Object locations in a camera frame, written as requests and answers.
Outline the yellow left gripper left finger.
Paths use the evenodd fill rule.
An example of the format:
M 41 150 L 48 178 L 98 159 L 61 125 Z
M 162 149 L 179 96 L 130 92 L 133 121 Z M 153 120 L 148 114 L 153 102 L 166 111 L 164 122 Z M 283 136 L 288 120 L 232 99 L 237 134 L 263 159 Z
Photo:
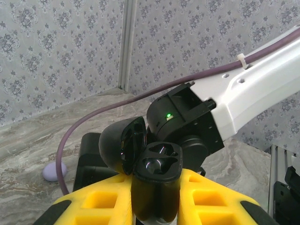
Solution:
M 115 175 L 57 199 L 36 225 L 131 225 L 131 176 Z

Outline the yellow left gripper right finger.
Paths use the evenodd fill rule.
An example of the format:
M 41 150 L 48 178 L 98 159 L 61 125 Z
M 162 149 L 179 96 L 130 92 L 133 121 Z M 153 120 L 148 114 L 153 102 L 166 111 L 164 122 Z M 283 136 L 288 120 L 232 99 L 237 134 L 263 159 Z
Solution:
M 183 169 L 179 225 L 277 225 L 251 197 Z

